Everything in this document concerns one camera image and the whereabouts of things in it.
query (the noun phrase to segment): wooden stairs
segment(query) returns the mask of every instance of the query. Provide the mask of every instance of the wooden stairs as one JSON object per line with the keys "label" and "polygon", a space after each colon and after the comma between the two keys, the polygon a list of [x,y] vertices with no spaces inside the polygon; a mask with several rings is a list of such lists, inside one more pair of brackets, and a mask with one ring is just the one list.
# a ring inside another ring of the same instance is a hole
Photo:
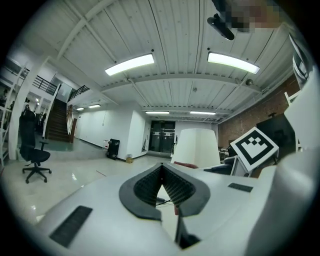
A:
{"label": "wooden stairs", "polygon": [[46,139],[70,142],[67,130],[67,103],[55,99],[47,123]]}

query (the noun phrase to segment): doorway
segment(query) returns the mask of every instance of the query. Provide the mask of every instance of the doorway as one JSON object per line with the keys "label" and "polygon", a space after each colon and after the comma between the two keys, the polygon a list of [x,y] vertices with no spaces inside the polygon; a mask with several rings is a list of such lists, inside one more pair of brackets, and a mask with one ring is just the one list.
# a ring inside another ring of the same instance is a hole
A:
{"label": "doorway", "polygon": [[149,150],[170,154],[175,142],[175,128],[174,121],[152,121]]}

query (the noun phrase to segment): brick wall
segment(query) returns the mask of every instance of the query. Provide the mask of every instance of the brick wall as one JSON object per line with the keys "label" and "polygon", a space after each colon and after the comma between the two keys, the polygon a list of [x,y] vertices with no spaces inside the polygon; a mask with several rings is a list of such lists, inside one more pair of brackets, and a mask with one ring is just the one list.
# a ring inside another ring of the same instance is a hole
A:
{"label": "brick wall", "polygon": [[219,124],[218,145],[224,148],[228,147],[229,140],[239,138],[252,127],[255,127],[257,123],[269,119],[269,114],[276,112],[277,116],[284,113],[288,107],[285,92],[291,96],[297,91],[299,91],[299,85],[296,77],[292,75],[266,98],[235,117]]}

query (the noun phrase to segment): black panel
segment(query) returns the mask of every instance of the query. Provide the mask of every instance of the black panel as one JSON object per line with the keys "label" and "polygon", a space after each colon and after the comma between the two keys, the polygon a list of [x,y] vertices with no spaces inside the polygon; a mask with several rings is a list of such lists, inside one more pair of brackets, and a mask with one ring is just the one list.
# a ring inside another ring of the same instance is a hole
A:
{"label": "black panel", "polygon": [[241,185],[241,184],[237,184],[237,183],[231,183],[229,186],[229,188],[233,188],[236,190],[241,190],[241,191],[245,191],[245,192],[251,192],[251,190],[254,188],[253,186],[246,186],[246,185]]}
{"label": "black panel", "polygon": [[50,235],[50,238],[67,248],[91,212],[92,208],[78,206]]}

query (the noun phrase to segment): ceiling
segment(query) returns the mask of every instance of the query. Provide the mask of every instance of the ceiling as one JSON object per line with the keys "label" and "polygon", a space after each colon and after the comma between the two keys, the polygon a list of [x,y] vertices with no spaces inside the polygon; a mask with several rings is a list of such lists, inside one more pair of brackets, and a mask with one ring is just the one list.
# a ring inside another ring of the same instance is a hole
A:
{"label": "ceiling", "polygon": [[[232,29],[235,39],[228,41],[207,24],[215,13],[211,0],[56,0],[35,15],[26,28],[34,36],[23,40],[38,48],[43,40],[56,65],[76,67],[86,76],[83,84],[107,103],[136,101],[142,110],[170,110],[166,118],[218,123],[292,74],[293,47],[283,25],[250,33]],[[240,58],[260,71],[208,63],[209,52]],[[105,73],[150,53],[155,64]],[[216,118],[195,118],[194,108],[216,112]]]}

